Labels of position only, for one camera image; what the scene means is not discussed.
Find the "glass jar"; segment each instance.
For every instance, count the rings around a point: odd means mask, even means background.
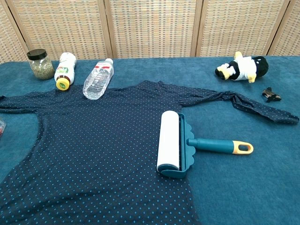
[[[45,49],[31,50],[27,53],[27,57],[36,78],[47,80],[54,77],[54,68]]]

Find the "stuffed toy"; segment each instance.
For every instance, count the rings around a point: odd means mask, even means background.
[[[217,67],[215,73],[223,80],[248,80],[253,83],[257,77],[265,75],[268,69],[269,65],[263,56],[243,57],[241,52],[236,52],[234,60]]]

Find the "woven wicker screen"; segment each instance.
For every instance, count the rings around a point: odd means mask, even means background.
[[[110,48],[110,44],[104,42],[97,0],[9,2],[31,48],[46,49],[52,60],[58,60],[63,52],[72,52],[77,59],[107,57],[106,47]]]
[[[205,0],[196,56],[267,54],[286,5],[285,0]]]
[[[286,23],[280,25],[278,37],[270,49],[272,55],[300,55],[300,1],[296,0],[287,16]]]
[[[190,56],[196,0],[105,0],[108,4],[115,57]]]
[[[5,2],[0,2],[0,63],[25,61],[26,53],[1,3]]]

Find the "shirt sleeve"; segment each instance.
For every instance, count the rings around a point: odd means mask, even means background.
[[[56,92],[32,92],[23,96],[0,96],[1,113],[34,113],[38,109],[45,109],[55,104]]]
[[[231,101],[234,108],[253,114],[259,114],[276,123],[297,124],[299,118],[291,113],[266,106],[251,100],[233,91],[217,92],[200,88],[190,88],[158,82],[150,85],[151,88],[161,92],[165,98],[173,99],[178,104],[185,106],[195,105],[207,101]]]

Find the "polka dot shirt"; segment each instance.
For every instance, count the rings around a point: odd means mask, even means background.
[[[144,81],[88,100],[82,88],[0,97],[0,112],[39,120],[32,150],[0,184],[1,225],[200,224],[188,180],[156,171],[161,114],[231,100],[275,122],[299,121],[231,91]]]

